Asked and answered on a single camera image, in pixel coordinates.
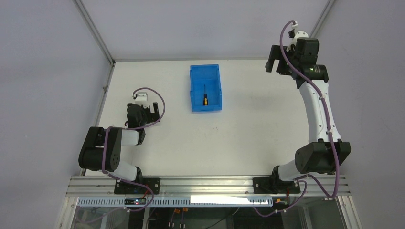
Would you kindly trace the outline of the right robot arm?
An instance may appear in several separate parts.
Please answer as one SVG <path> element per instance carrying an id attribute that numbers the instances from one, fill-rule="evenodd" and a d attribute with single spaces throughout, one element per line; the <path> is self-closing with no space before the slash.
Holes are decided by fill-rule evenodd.
<path id="1" fill-rule="evenodd" d="M 329 76 L 325 65 L 317 64 L 319 41 L 298 38 L 290 47 L 272 45 L 266 72 L 279 61 L 276 72 L 296 82 L 309 125 L 309 142 L 295 152 L 292 161 L 274 167 L 270 189 L 277 193 L 314 174 L 335 174 L 333 194 L 338 191 L 340 166 L 351 152 L 351 144 L 339 134 L 330 109 Z"/>

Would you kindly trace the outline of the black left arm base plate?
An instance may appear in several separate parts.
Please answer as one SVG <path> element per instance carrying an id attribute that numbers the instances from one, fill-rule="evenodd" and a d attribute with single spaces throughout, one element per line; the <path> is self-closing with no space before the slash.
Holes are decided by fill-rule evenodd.
<path id="1" fill-rule="evenodd" d="M 143 178 L 142 184 L 149 187 L 154 195 L 158 195 L 160 193 L 160 182 L 161 179 L 158 177 L 147 177 Z M 147 188 L 122 181 L 117 181 L 114 187 L 114 194 L 116 195 L 140 195 L 147 191 Z"/>

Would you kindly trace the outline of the black yellow screwdriver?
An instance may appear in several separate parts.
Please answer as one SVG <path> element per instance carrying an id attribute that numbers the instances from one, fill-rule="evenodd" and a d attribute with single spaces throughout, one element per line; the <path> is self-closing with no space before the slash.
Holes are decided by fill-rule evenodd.
<path id="1" fill-rule="evenodd" d="M 206 85 L 204 85 L 203 105 L 207 106 L 208 104 L 209 104 L 209 102 L 208 102 L 208 95 L 206 92 Z"/>

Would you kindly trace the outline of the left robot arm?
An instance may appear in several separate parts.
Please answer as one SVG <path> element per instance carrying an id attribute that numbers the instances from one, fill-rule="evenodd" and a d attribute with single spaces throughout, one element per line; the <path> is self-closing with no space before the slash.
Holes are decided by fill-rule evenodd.
<path id="1" fill-rule="evenodd" d="M 143 143 L 146 136 L 144 127 L 160 118 L 158 103 L 153 102 L 152 105 L 153 112 L 150 105 L 133 103 L 127 105 L 129 129 L 90 127 L 79 153 L 79 166 L 82 169 L 106 172 L 117 179 L 143 184 L 141 169 L 121 159 L 121 148 L 139 146 Z"/>

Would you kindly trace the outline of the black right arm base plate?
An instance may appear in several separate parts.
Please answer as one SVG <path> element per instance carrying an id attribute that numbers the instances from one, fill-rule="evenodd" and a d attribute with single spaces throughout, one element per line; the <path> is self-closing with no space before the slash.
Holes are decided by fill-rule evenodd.
<path id="1" fill-rule="evenodd" d="M 255 194 L 299 194 L 300 187 L 293 181 L 282 181 L 277 177 L 254 177 L 253 189 Z"/>

